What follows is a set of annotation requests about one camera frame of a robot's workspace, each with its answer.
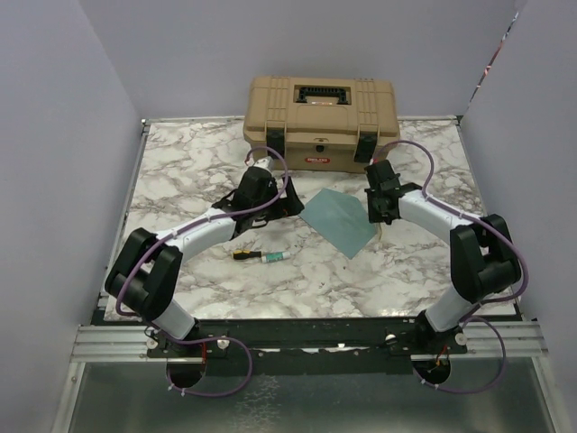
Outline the teal envelope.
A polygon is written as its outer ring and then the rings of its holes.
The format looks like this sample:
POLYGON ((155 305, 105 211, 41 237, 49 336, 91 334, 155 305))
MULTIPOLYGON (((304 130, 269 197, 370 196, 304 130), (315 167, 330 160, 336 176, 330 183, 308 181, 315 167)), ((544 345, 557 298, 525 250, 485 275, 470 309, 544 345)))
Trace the teal envelope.
POLYGON ((376 235, 361 201, 332 189, 314 195, 299 216, 348 259, 376 235))

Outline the green white glue stick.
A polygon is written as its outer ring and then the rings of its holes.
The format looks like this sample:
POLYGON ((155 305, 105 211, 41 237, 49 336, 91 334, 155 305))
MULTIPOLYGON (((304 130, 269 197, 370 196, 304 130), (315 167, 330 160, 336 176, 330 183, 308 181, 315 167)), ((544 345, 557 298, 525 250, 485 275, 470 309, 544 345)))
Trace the green white glue stick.
POLYGON ((263 263, 275 263, 275 262, 283 261, 285 259, 286 259, 286 257, 285 257, 285 254, 283 252, 266 253, 261 257, 261 261, 263 263))

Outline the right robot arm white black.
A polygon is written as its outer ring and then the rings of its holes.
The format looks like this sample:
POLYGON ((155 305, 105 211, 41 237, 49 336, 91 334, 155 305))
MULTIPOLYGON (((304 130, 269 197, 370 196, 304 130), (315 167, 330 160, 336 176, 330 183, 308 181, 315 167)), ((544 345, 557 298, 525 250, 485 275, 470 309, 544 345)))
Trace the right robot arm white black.
POLYGON ((496 214, 462 212, 425 193, 416 183, 402 184, 387 160, 367 166, 365 174, 370 222, 390 226, 404 220, 449 245, 451 285, 434 305, 418 314, 412 332, 416 346, 433 353, 489 295, 521 279, 507 223, 496 214))

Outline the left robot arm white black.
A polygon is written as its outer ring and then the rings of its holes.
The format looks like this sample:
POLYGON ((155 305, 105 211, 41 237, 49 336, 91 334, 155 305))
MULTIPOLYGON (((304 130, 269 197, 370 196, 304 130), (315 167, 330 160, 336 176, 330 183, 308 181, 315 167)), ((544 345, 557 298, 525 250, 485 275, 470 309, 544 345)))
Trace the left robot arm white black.
POLYGON ((168 334, 176 354, 191 355, 199 343, 197 320, 174 299, 181 266, 215 245, 303 209, 290 176, 278 187, 270 170, 253 165, 236 189, 200 217, 163 232, 133 230, 107 275, 105 291, 168 334))

